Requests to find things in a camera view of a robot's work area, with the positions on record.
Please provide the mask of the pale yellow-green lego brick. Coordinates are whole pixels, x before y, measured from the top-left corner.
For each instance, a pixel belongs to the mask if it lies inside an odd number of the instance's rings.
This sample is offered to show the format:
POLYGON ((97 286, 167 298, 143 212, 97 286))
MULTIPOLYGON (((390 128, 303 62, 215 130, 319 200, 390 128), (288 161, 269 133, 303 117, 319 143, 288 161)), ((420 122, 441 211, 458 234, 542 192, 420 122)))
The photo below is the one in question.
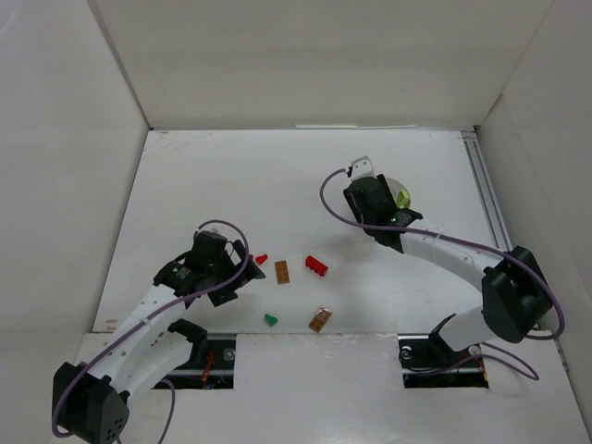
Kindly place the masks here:
POLYGON ((410 208, 411 207, 411 194, 407 189, 402 189, 398 192, 396 197, 396 205, 399 208, 410 208))

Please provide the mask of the orange-brown long lego plate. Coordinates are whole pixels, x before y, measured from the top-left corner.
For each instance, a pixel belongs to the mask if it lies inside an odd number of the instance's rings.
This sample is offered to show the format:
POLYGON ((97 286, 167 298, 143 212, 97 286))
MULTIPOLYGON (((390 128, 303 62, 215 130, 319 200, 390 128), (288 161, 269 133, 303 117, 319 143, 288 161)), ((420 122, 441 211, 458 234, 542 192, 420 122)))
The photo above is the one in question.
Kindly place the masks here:
POLYGON ((277 284, 284 285, 290 283, 290 272, 286 260, 275 262, 275 272, 277 277, 277 284))

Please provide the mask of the small green lego piece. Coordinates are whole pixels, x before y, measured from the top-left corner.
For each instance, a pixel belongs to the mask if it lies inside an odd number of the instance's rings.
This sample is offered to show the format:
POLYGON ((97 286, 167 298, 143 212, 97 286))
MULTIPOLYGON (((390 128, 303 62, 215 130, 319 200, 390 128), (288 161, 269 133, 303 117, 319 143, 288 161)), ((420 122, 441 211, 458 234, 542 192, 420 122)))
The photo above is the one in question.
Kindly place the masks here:
POLYGON ((271 314, 265 314, 264 319, 267 322, 267 324, 270 325, 271 327, 274 326, 278 322, 278 319, 271 314))

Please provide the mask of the red long lego brick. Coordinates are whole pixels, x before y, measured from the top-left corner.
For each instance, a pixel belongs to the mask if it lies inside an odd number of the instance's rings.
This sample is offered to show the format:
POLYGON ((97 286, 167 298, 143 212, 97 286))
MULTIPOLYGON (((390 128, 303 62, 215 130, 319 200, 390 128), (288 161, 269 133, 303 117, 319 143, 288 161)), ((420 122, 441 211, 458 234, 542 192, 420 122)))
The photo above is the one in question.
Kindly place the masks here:
POLYGON ((305 258, 304 264, 307 268, 315 272, 320 277, 324 277, 328 272, 328 266, 312 255, 308 255, 305 258))

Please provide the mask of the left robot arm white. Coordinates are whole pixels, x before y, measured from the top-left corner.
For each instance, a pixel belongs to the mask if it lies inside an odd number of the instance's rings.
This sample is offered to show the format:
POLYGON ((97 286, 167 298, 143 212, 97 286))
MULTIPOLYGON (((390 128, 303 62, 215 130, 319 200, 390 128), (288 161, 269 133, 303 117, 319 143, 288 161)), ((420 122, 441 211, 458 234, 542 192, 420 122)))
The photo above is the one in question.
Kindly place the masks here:
POLYGON ((264 276, 245 235, 229 240, 207 223, 199 226, 192 247, 156 273, 146 295, 102 350, 87 363, 64 363, 55 372, 54 436, 118 442, 131 400, 165 383, 176 368, 205 356, 207 331, 185 317, 193 302, 203 295, 214 306, 233 301, 238 289, 264 276))

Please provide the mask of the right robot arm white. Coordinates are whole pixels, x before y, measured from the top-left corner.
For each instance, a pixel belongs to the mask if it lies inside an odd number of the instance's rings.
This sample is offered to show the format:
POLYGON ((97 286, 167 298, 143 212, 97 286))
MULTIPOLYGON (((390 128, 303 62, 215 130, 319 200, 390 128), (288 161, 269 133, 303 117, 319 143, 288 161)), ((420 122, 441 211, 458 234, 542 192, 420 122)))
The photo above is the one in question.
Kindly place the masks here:
POLYGON ((489 339, 519 343, 556 306, 534 255, 516 247, 509 252, 444 234, 422 214, 397 204, 387 179, 366 172, 350 175, 343 196, 351 225, 378 244, 425 260, 473 286, 481 303, 445 317, 428 336, 441 353, 461 352, 489 339))

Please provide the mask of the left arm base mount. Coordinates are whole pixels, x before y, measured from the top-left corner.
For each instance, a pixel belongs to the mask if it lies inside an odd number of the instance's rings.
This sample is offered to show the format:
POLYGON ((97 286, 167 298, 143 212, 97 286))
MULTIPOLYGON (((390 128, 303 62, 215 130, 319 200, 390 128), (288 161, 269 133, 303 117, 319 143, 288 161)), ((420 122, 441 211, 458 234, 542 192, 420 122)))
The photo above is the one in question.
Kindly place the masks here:
POLYGON ((209 335, 206 345, 193 348, 190 359, 165 379, 175 389, 233 389, 236 344, 236 335, 209 335))

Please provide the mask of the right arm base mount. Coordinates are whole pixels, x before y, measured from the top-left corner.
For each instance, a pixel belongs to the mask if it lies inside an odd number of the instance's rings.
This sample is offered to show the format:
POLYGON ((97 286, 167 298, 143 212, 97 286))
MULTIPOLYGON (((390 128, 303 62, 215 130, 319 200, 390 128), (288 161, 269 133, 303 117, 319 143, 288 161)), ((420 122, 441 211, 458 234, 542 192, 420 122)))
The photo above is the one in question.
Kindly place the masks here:
POLYGON ((402 383, 406 389, 487 389, 480 358, 469 359, 469 349, 454 351, 439 335, 441 322, 429 333, 398 336, 402 383))

